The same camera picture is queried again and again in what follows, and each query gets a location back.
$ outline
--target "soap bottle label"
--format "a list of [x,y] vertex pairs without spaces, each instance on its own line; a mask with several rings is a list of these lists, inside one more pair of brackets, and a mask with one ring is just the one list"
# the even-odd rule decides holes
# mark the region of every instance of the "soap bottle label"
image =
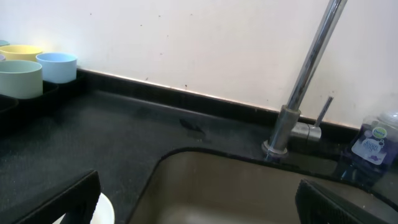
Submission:
[[385,137],[387,137],[387,131],[382,127],[376,127],[372,131],[366,130],[351,150],[363,159],[380,165],[387,155],[386,150],[383,150]]

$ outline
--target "faucet handle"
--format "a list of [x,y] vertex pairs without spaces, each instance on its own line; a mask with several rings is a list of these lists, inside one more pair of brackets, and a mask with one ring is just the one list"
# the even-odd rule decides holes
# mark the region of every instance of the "faucet handle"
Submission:
[[319,127],[319,124],[321,124],[322,119],[325,116],[326,112],[328,111],[328,108],[329,108],[329,106],[330,106],[332,101],[333,101],[333,97],[329,96],[328,100],[326,101],[325,105],[323,106],[323,109],[322,109],[321,113],[319,114],[319,116],[317,118],[317,121],[313,125],[314,127]]

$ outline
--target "sink basin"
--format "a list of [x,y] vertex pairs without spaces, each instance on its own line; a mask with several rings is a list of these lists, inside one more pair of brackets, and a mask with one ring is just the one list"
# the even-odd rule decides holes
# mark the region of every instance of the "sink basin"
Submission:
[[300,223],[295,194],[314,180],[367,212],[394,223],[398,214],[355,187],[202,152],[180,152],[155,169],[129,223]]

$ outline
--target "countertop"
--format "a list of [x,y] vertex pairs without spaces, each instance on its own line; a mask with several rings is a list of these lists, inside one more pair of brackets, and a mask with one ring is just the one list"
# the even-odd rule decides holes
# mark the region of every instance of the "countertop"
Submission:
[[[91,91],[0,139],[0,211],[94,169],[99,172],[102,192],[113,204],[115,223],[126,223],[156,163],[168,152],[202,147],[261,161],[260,145],[270,131]],[[325,161],[311,164],[329,172]],[[397,202],[395,177],[389,175],[378,187]]]

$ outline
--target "faucet spout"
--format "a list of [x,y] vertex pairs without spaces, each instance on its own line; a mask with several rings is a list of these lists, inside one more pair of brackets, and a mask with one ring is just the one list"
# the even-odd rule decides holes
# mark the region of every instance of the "faucet spout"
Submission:
[[[282,106],[271,137],[262,145],[264,152],[267,154],[281,156],[287,153],[287,141],[289,140],[290,134],[299,120],[301,114],[299,110],[301,102],[346,3],[347,0],[329,1],[317,33],[312,41],[310,50],[308,51],[298,75],[289,101],[286,105]],[[316,133],[319,133],[317,136],[320,138],[320,128],[318,126],[314,126],[312,128],[317,129]]]

